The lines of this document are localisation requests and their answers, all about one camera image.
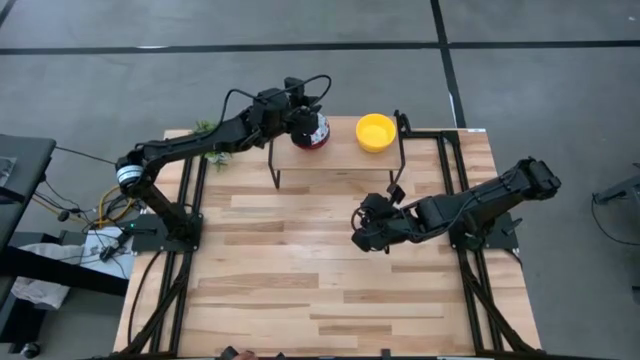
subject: green plant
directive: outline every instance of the green plant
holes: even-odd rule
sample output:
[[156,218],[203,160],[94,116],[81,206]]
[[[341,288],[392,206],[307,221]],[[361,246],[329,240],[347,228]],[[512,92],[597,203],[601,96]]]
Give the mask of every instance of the green plant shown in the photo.
[[[202,132],[212,131],[218,127],[218,124],[219,124],[218,122],[213,123],[206,120],[197,121],[196,129],[193,132],[202,133]],[[218,172],[222,170],[223,166],[227,166],[229,163],[229,160],[231,160],[231,154],[226,152],[210,151],[204,154],[204,157],[207,159],[207,161],[209,161],[210,163],[216,166],[216,170]]]

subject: black metal frame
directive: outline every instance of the black metal frame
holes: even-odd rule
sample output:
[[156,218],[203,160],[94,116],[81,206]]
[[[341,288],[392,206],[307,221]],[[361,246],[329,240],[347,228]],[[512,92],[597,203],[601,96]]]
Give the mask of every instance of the black metal frame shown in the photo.
[[[193,164],[193,158],[188,158],[184,161],[182,167],[182,177],[180,178],[180,188],[178,190],[178,204],[185,204],[187,198],[187,190],[189,188],[189,177],[191,175],[191,166]],[[173,266],[175,264],[176,253],[174,251],[167,252],[167,257],[164,263],[164,270],[162,272],[162,282],[160,283],[160,293],[158,295],[158,303],[167,296],[169,287],[171,286],[171,278],[173,277]],[[151,335],[151,344],[149,345],[149,351],[152,353],[158,352],[160,348],[160,340],[162,338],[162,327],[164,322],[160,322],[158,328]]]
[[[453,177],[451,175],[451,169],[449,167],[448,154],[446,149],[446,142],[449,142],[453,148],[453,155],[456,161],[456,168],[458,171],[458,178],[460,181],[461,189],[464,191],[469,188],[466,170],[464,167],[464,159],[462,149],[460,145],[460,138],[458,130],[440,130],[440,131],[414,131],[411,129],[411,125],[406,115],[401,114],[399,111],[395,111],[394,115],[398,123],[398,135],[400,139],[433,139],[438,146],[438,155],[440,165],[442,169],[443,182],[447,194],[454,193]],[[191,167],[190,162],[185,162],[185,168],[183,169],[183,176],[180,182],[179,201],[184,201],[184,195],[186,194],[186,187],[188,185],[189,173]],[[196,180],[196,189],[194,192],[193,211],[194,213],[199,211],[202,194],[204,190],[204,179],[206,176],[207,162],[204,158],[200,158],[200,167],[198,169],[198,178]],[[458,256],[458,263],[460,265],[460,276],[463,283],[463,291],[465,297],[465,303],[467,306],[467,312],[469,316],[469,325],[471,329],[471,336],[473,340],[473,346],[475,356],[487,357],[492,359],[523,359],[523,360],[573,360],[573,359],[585,359],[584,357],[572,357],[562,355],[549,355],[541,350],[535,350],[531,346],[527,345],[519,335],[511,328],[507,320],[502,316],[499,309],[493,303],[493,295],[491,293],[491,285],[489,283],[489,275],[484,259],[483,249],[479,248],[473,250],[476,259],[476,268],[479,274],[479,278],[473,274],[471,265],[467,257],[467,251],[463,246],[464,241],[459,237],[464,236],[462,232],[456,232],[452,229],[449,232],[450,242],[452,248],[456,249]],[[191,266],[193,253],[187,253],[184,255],[183,261],[187,263],[187,266]],[[167,268],[172,269],[173,266],[165,265]],[[163,284],[171,279],[171,272],[165,271],[163,273]],[[157,358],[177,356],[178,346],[180,340],[180,334],[182,330],[182,319],[184,316],[185,304],[186,304],[187,287],[185,286],[179,293],[175,313],[174,321],[171,329],[171,338],[168,352],[158,352],[157,345],[154,346],[152,341],[151,353],[147,354],[115,354],[112,358],[118,359],[142,359],[153,358],[157,355]],[[487,312],[489,320],[489,328],[491,333],[491,339],[493,342],[493,349],[485,349],[482,341],[482,330],[480,328],[480,322],[478,318],[478,310],[476,308],[475,297],[478,298]],[[507,340],[513,351],[504,351],[502,345],[502,336]],[[353,357],[332,357],[334,360],[426,360],[426,359],[440,359],[443,356],[392,356],[388,349],[381,349],[381,356],[353,356]],[[223,356],[214,357],[216,360],[229,360]],[[276,356],[274,358],[263,358],[263,360],[285,360],[285,359],[298,359],[298,360],[321,360],[326,357],[291,357],[286,358],[284,355]]]
[[[403,133],[400,131],[400,123],[399,123],[399,119],[398,119],[398,111],[396,110],[396,112],[393,114],[396,117],[396,127],[398,128],[398,146],[400,147],[400,167],[398,168],[398,170],[389,170],[389,181],[392,184],[395,184],[398,182],[398,180],[400,180],[400,176],[402,175],[402,172],[404,171],[404,167],[407,163],[406,158],[404,156],[404,137],[403,137]],[[271,140],[269,142],[269,157],[267,160],[267,165],[269,166],[269,172],[271,173],[271,178],[273,179],[273,185],[276,187],[276,189],[280,189],[280,179],[282,178],[282,173],[281,170],[275,170],[273,168],[273,140]]]

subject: black table leg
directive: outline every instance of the black table leg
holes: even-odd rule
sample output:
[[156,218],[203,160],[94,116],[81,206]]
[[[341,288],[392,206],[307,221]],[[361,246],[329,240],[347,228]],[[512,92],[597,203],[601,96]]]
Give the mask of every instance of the black table leg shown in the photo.
[[49,259],[13,246],[0,254],[0,274],[23,276],[60,285],[124,296],[129,281],[98,271]]

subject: yellow bowl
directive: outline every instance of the yellow bowl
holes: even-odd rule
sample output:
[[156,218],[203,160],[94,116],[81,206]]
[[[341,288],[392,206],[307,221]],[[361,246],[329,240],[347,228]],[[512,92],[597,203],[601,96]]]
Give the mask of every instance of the yellow bowl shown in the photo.
[[396,137],[396,125],[381,114],[365,115],[356,125],[356,137],[360,146],[368,152],[381,152]]

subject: white cloth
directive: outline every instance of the white cloth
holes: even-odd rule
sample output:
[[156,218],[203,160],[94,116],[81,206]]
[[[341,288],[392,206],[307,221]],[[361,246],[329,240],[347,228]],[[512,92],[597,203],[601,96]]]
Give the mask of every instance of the white cloth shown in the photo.
[[[82,259],[83,247],[77,245],[60,246],[58,244],[40,243],[26,245],[21,247],[21,249],[40,256],[77,265]],[[21,276],[16,279],[11,288],[11,293],[18,299],[31,301],[34,304],[48,304],[56,309],[60,309],[68,292],[68,286],[28,279]]]
[[81,266],[87,269],[99,271],[101,273],[128,279],[133,270],[133,255],[131,254],[131,244],[133,237],[113,254],[107,262],[99,260],[100,252],[105,246],[115,246],[116,239],[122,231],[117,227],[106,227],[101,230],[89,230],[89,234],[84,242]]

